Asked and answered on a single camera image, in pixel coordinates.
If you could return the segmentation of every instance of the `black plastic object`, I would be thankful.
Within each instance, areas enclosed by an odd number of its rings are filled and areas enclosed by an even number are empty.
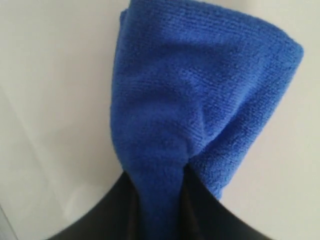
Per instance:
[[[216,200],[186,166],[180,198],[180,240],[271,240]],[[140,240],[138,195],[123,173],[79,221],[49,240]]]

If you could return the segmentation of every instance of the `towel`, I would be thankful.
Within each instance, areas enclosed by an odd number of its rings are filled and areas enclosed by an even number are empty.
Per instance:
[[[259,18],[193,0],[131,0],[120,26],[114,149],[139,194],[141,239],[175,240],[184,166],[219,199],[303,48]]]

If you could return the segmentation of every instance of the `white background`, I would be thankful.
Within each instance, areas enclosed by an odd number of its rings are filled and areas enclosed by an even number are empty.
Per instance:
[[[211,0],[305,47],[223,203],[277,240],[320,239],[320,1]],[[0,205],[19,240],[85,214],[121,173],[109,132],[119,14],[128,0],[0,0]]]

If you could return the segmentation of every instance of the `blue microfiber towel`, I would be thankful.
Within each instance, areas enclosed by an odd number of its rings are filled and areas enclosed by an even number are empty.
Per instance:
[[[183,167],[216,197],[303,57],[259,18],[193,0],[131,0],[121,14],[111,132],[140,198],[142,238],[178,238]]]

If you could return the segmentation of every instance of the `folded towel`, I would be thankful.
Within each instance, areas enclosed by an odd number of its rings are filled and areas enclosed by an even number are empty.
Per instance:
[[[142,239],[178,238],[187,163],[221,197],[302,57],[299,44],[256,17],[193,0],[131,0],[110,125],[139,193]]]

